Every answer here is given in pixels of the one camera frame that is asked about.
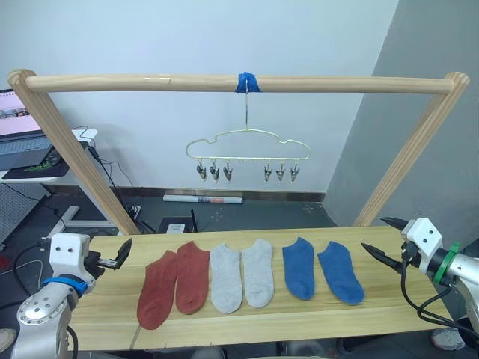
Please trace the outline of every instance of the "wooden rod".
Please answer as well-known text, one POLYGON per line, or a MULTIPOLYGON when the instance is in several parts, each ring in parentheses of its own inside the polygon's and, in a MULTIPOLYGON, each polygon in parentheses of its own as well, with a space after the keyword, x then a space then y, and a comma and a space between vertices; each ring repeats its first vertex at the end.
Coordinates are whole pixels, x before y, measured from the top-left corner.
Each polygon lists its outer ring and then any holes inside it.
MULTIPOLYGON (((433 93, 453 89, 449 79, 407 77, 281 77, 257 76, 262 92, 433 93)), ((117 74, 29 76, 34 92, 71 91, 192 91, 234 92, 237 75, 117 74)))
POLYGON ((367 200, 353 226, 365 227, 371 224, 414 165, 419 155, 421 155, 424 148, 429 144, 431 138, 436 134, 444 119, 454 108, 461 93, 469 84, 469 77, 465 73, 449 73, 445 78, 454 83, 454 89, 448 95, 436 95, 433 97, 418 125, 401 151, 396 155, 396 158, 369 200, 367 200))
POLYGON ((50 96, 47 93, 35 93, 28 89, 25 79, 32 76, 36 76, 33 71, 15 70, 8 76, 8 82, 55 149, 109 216, 107 219, 113 221, 125 235, 139 234, 138 228, 85 154, 50 96))

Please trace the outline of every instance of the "white tube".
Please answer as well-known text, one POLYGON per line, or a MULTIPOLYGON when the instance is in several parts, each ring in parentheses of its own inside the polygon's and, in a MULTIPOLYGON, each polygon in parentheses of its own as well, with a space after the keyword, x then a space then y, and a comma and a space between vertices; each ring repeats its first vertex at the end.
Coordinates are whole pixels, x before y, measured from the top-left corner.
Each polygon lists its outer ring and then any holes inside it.
POLYGON ((241 204, 241 197, 210 197, 210 196, 182 196, 178 194, 165 194, 165 202, 196 202, 196 203, 230 203, 241 204))

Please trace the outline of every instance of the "baseboard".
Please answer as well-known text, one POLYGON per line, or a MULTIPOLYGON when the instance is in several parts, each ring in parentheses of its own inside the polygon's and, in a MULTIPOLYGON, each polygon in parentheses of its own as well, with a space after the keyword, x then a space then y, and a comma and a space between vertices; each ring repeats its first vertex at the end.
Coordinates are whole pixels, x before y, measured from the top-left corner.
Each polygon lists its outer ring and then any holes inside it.
MULTIPOLYGON (((77 185, 45 185, 52 193, 83 195, 77 185)), ((279 191, 211 191, 203 189, 117 187, 126 197, 163 197, 164 194, 189 196, 242 197, 244 200, 286 200, 293 202, 323 202, 326 194, 321 192, 279 192, 279 191)))

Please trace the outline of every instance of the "mouse pad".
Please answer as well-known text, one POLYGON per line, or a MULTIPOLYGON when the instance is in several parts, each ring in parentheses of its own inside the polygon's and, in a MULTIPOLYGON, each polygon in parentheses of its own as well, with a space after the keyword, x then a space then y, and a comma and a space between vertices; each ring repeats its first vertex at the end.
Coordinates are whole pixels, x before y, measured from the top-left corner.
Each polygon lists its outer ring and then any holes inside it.
MULTIPOLYGON (((86 148, 88 142, 81 141, 80 144, 86 148)), ((3 180, 20 180, 24 178, 41 178, 41 177, 61 177, 67 174, 70 167, 61 159, 60 162, 51 166, 46 160, 43 160, 39 165, 12 168, 3 177, 3 180)))

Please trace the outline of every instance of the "wooden table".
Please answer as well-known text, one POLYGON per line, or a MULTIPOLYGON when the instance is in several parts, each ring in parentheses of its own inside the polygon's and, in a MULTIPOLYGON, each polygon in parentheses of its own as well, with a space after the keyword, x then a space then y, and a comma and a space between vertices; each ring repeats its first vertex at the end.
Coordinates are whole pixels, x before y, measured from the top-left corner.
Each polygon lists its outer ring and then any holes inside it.
MULTIPOLYGON (((95 237, 91 249, 102 258, 115 258, 120 245, 130 236, 95 237)), ((212 344, 254 343, 326 337, 351 337, 436 328, 420 320, 404 301, 400 276, 377 262, 360 245, 377 246, 387 255, 400 259, 402 239, 390 227, 325 228, 304 230, 253 230, 237 232, 186 233, 133 236, 128 260, 119 271, 108 270, 95 290, 82 298, 73 312, 72 327, 82 350, 153 349, 212 344), (356 306, 339 301, 329 290, 315 258, 316 294, 310 301, 293 297, 284 282, 281 247, 291 245, 297 236, 307 239, 317 252, 330 240, 346 245, 366 296, 356 306), (144 281, 144 267, 166 250, 175 251, 194 240, 204 250, 221 242, 237 250, 251 246, 255 239, 266 239, 273 246, 275 294, 263 309, 248 306, 245 297, 236 312, 225 315, 205 305, 192 315, 184 315, 173 305, 168 319, 155 331, 139 328, 136 305, 144 281)), ((408 270, 407 289, 416 303, 436 294, 431 282, 419 270, 408 270)), ((430 306, 433 312, 449 317, 442 302, 430 306)))

